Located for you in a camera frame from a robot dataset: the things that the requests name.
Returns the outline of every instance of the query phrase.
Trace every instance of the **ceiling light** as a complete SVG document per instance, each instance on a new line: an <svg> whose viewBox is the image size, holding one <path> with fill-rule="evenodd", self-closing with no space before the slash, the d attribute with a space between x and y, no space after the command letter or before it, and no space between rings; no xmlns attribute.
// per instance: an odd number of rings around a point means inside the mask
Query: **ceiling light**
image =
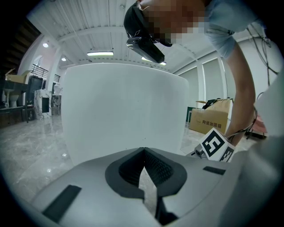
<svg viewBox="0 0 284 227"><path fill-rule="evenodd" d="M105 52L89 52L87 53L88 56L113 56L114 53L112 51L105 51Z"/></svg>
<svg viewBox="0 0 284 227"><path fill-rule="evenodd" d="M148 62L152 62L152 61L150 61L150 60L148 60L148 59L146 59L146 58L144 58L144 57L142 57L142 60L148 61ZM162 66L165 66L166 64L167 64L166 62L160 63L160 65L162 65Z"/></svg>

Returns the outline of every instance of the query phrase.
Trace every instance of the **person's arm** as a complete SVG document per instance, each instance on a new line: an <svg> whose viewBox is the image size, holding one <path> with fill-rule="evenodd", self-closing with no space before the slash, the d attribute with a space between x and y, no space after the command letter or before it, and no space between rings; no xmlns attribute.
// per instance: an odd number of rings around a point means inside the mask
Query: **person's arm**
<svg viewBox="0 0 284 227"><path fill-rule="evenodd" d="M226 59L236 86L236 96L232 109L231 123L225 136L230 136L248 127L253 120L256 99L252 73L238 43L232 37L233 32L211 24L206 31L212 45ZM237 145L244 133L234 136L232 144Z"/></svg>
<svg viewBox="0 0 284 227"><path fill-rule="evenodd" d="M236 85L236 96L232 109L231 123L225 136L230 136L238 130L248 127L253 120L256 92L252 79L252 73L238 43L229 57L226 59ZM234 136L233 145L237 145L244 133Z"/></svg>

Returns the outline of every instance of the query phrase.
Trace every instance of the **white cube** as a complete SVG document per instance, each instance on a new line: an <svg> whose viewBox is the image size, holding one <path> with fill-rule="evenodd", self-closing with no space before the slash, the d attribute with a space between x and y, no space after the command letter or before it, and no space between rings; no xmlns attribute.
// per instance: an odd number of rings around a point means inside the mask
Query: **white cube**
<svg viewBox="0 0 284 227"><path fill-rule="evenodd" d="M200 140L200 144L207 158L214 161L228 162L235 150L235 146L215 128Z"/></svg>

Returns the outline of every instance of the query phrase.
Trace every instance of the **person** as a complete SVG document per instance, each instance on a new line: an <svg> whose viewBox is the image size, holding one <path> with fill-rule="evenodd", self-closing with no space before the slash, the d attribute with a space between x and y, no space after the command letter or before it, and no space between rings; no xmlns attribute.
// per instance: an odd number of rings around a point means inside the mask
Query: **person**
<svg viewBox="0 0 284 227"><path fill-rule="evenodd" d="M254 118L256 94L249 65L232 35L254 21L261 23L257 15L242 0L137 0L131 7L142 11L148 24L145 29L166 46L176 34L186 33L198 23L204 25L205 35L228 63L236 86L231 123L225 135L247 128ZM131 13L129 8L124 27L134 37L138 28ZM237 145L243 135L234 136L232 144Z"/></svg>

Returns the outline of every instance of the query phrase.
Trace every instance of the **ceiling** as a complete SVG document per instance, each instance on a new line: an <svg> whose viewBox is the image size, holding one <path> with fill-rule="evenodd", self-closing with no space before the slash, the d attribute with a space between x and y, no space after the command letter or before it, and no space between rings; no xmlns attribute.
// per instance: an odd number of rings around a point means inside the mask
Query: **ceiling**
<svg viewBox="0 0 284 227"><path fill-rule="evenodd" d="M66 68L87 63L127 63L176 72L186 64L204 56L214 48L204 34L194 32L183 38L182 45L156 46L167 64L142 60L126 46L124 15L135 0L43 0L27 16L30 22L56 46L61 46ZM248 38L246 31L236 33L236 40ZM91 51L113 51L114 56L87 56Z"/></svg>

